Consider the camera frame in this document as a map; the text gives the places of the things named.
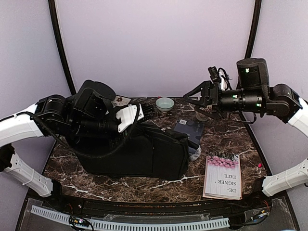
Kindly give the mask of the floral square plate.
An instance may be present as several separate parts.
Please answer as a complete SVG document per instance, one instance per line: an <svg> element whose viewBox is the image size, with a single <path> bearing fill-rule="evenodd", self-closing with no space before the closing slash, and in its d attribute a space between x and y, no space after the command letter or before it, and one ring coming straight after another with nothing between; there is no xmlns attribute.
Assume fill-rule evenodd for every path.
<svg viewBox="0 0 308 231"><path fill-rule="evenodd" d="M115 99L112 101L113 107L121 107L126 106L131 102L131 98L127 98L124 96L116 96Z"/></svg>

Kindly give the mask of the dark blue wrapped book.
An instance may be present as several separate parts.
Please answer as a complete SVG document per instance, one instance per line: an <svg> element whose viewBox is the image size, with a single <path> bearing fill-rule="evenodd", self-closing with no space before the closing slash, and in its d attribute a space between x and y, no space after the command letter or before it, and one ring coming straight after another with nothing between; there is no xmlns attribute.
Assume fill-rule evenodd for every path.
<svg viewBox="0 0 308 231"><path fill-rule="evenodd" d="M189 155L193 160L197 159L202 150L200 140L204 131L204 125L201 122L180 119L176 123L174 130L188 136Z"/></svg>

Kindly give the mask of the pale green bowl centre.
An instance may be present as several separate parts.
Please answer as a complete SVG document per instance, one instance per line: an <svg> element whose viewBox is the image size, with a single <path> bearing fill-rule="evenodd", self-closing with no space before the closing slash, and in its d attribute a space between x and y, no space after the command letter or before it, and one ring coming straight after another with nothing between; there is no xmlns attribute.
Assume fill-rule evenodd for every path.
<svg viewBox="0 0 308 231"><path fill-rule="evenodd" d="M163 113L171 111L175 105L175 102L168 97L158 98L155 102L157 109Z"/></svg>

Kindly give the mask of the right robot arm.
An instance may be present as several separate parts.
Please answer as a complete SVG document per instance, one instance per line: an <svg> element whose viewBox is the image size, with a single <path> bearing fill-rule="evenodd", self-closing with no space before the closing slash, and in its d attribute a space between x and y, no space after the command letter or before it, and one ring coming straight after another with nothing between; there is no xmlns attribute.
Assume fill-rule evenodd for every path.
<svg viewBox="0 0 308 231"><path fill-rule="evenodd" d="M267 62L246 58L236 63L239 88L223 90L228 79L209 67L210 80L183 95L195 110L212 119L226 119L230 113L251 112L255 116L275 116L283 123L308 134L308 103L286 84L270 87Z"/></svg>

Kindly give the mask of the black student backpack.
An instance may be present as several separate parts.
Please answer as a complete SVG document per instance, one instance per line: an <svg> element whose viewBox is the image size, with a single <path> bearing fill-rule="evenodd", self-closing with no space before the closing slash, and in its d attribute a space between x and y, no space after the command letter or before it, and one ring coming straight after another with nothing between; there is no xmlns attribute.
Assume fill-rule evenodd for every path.
<svg viewBox="0 0 308 231"><path fill-rule="evenodd" d="M178 180L188 170L193 159L189 155L188 136L174 129L162 129L156 125L137 124L131 137L113 155L98 159L116 148L122 138L68 139L69 145L85 154L78 156L83 168L91 174L111 178L150 177Z"/></svg>

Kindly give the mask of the white book with pink flowers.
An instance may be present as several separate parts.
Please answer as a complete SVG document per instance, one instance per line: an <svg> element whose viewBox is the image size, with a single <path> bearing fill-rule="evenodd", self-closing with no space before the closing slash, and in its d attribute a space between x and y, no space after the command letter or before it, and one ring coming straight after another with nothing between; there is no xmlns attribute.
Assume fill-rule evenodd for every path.
<svg viewBox="0 0 308 231"><path fill-rule="evenodd" d="M203 197L242 199L242 176L238 155L222 153L206 157Z"/></svg>

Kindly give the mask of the cream floral mug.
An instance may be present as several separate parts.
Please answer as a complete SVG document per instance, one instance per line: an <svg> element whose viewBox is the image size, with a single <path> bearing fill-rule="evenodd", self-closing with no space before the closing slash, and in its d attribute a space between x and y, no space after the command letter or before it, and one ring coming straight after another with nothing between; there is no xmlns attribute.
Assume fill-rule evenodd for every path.
<svg viewBox="0 0 308 231"><path fill-rule="evenodd" d="M210 118L208 116L206 116L206 115L204 115L200 112L197 112L197 111L196 111L196 119L198 121L201 121L201 122L207 122L207 121L210 120Z"/></svg>

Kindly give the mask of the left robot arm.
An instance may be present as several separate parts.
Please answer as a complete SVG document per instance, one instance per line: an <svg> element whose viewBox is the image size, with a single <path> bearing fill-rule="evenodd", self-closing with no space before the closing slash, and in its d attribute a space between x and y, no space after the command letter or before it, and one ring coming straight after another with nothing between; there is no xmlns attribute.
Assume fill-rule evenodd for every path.
<svg viewBox="0 0 308 231"><path fill-rule="evenodd" d="M22 161L13 143L28 138L60 136L70 138L112 138L122 132L121 119L112 105L116 93L108 85L86 80L79 91L64 97L58 94L39 100L23 111L0 121L0 170L10 173L39 196L49 198L58 210L68 206L62 186L39 174Z"/></svg>

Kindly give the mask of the black left frame post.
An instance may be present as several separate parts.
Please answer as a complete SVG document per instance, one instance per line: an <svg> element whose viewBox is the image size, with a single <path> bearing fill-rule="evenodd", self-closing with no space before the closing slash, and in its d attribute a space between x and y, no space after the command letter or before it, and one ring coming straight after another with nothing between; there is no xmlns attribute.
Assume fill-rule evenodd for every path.
<svg viewBox="0 0 308 231"><path fill-rule="evenodd" d="M62 40L62 34L60 30L60 23L58 19L57 9L56 9L56 1L55 0L48 0L48 6L49 6L49 12L50 12L50 18L51 18L51 24L53 29L53 34L57 46L57 51L60 57L62 69L65 76L65 81L68 85L69 91L71 95L76 94L76 88L73 83L73 78L70 72L68 60L66 57L66 53L64 50L64 44Z"/></svg>

